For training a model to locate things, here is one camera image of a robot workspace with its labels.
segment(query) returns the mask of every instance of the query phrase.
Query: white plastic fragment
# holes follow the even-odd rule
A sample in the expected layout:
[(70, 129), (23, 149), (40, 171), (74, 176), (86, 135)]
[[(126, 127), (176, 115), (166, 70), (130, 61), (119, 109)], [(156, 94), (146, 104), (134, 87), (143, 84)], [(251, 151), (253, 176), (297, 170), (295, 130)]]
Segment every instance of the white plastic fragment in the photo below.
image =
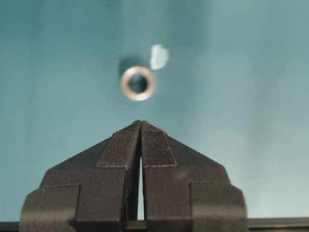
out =
[(151, 47), (150, 68), (152, 70), (162, 69), (169, 60), (169, 51), (162, 44)]

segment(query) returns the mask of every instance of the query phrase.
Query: blue background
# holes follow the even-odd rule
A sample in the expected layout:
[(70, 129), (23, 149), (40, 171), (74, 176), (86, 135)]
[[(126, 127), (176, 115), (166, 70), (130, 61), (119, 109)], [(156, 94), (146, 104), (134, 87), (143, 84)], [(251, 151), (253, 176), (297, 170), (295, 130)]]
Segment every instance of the blue background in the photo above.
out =
[[(223, 164), (249, 217), (309, 216), (309, 1), (0, 1), (0, 221), (136, 119)], [(170, 52), (142, 102), (119, 64)]]

